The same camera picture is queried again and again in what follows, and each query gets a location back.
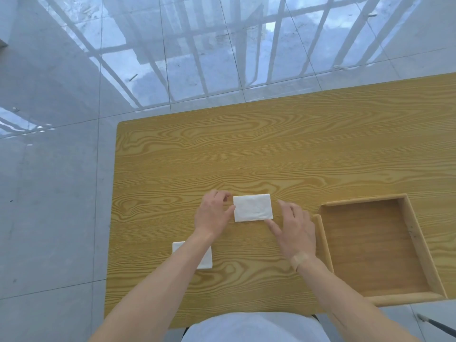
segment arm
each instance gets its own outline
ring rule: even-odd
[[[119,302],[89,342],[163,339],[198,264],[234,213],[234,205],[223,210],[228,196],[216,190],[204,195],[193,234]]]
[[[265,222],[288,260],[299,254],[297,258],[301,259],[301,263],[297,267],[298,273],[346,341],[418,341],[316,258],[315,225],[307,211],[302,211],[300,206],[293,203],[279,201],[279,204],[284,218],[283,228],[280,229],[271,220]]]

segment tile floor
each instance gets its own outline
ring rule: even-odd
[[[5,341],[85,341],[100,325],[119,121],[454,72],[455,7],[19,0],[0,51]],[[455,301],[384,310],[427,342],[451,338],[414,313],[456,327]]]

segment bandage on wrist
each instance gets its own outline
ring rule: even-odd
[[[300,251],[298,252],[297,254],[295,254],[291,259],[290,259],[290,263],[291,263],[291,267],[293,268],[294,271],[297,271],[298,270],[298,266],[305,260],[307,260],[309,258],[309,256],[307,255],[307,253],[305,253],[304,251]]]

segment table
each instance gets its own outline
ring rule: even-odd
[[[328,201],[407,193],[456,297],[456,74],[122,122],[117,130],[105,315],[193,230],[202,195]],[[320,311],[263,222],[231,221],[171,328],[236,311]]]

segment white napkin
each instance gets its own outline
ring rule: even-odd
[[[179,247],[184,244],[185,241],[173,242],[172,243],[172,252],[174,253]],[[204,257],[202,257],[200,264],[197,267],[197,270],[200,269],[212,269],[212,248],[209,246],[209,249],[206,251]]]
[[[269,194],[235,195],[233,204],[235,222],[262,221],[272,219],[271,196]]]

